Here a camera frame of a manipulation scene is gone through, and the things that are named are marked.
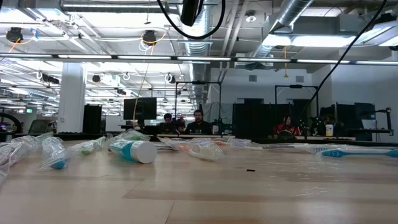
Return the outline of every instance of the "woman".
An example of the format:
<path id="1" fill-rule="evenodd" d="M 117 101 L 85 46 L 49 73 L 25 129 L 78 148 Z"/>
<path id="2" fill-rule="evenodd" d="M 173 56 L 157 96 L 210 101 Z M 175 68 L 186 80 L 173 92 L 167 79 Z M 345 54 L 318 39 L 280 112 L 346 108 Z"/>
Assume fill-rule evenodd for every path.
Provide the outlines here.
<path id="1" fill-rule="evenodd" d="M 278 125 L 277 134 L 279 134 L 281 131 L 290 131 L 292 133 L 295 129 L 294 136 L 301 135 L 300 128 L 299 127 L 295 128 L 291 124 L 292 124 L 292 121 L 290 119 L 290 116 L 289 115 L 285 116 L 284 122 L 282 124 Z"/>

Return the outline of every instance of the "wooden table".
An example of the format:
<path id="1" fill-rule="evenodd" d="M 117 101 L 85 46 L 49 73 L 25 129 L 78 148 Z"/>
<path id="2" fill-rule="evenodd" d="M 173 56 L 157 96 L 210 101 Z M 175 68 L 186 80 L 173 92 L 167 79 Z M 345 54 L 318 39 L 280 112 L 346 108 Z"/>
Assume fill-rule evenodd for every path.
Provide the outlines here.
<path id="1" fill-rule="evenodd" d="M 153 164 L 103 151 L 48 172 L 35 154 L 11 167 L 0 223 L 398 223 L 397 159 L 223 150 L 217 162 L 163 151 Z"/>

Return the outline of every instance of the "white column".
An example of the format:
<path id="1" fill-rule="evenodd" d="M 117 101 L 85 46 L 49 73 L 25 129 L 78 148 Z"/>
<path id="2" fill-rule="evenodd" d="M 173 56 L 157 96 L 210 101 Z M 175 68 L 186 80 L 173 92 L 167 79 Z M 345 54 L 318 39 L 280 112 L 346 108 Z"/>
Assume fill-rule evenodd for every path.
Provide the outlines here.
<path id="1" fill-rule="evenodd" d="M 57 132 L 82 132 L 86 93 L 83 63 L 63 63 Z"/>

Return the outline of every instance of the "red shirt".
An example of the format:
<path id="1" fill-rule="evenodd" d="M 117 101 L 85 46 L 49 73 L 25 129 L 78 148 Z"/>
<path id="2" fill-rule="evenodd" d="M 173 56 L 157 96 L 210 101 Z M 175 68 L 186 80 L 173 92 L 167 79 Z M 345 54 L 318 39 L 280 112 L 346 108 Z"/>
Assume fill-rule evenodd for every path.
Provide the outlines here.
<path id="1" fill-rule="evenodd" d="M 280 124 L 278 125 L 278 130 L 277 130 L 277 134 L 280 133 L 281 131 L 290 131 L 291 133 L 293 133 L 294 131 L 294 126 L 285 126 L 284 124 Z M 300 128 L 297 127 L 296 131 L 294 132 L 294 136 L 299 136 L 300 135 Z"/>

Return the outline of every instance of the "dark shirt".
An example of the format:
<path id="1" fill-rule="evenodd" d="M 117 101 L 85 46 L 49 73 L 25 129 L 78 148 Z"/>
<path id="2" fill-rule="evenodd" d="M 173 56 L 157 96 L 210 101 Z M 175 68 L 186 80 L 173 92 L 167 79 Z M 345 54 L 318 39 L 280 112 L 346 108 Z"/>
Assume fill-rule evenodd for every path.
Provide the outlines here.
<path id="1" fill-rule="evenodd" d="M 211 125 L 206 121 L 202 121 L 200 124 L 192 122 L 188 124 L 185 134 L 211 134 Z"/>

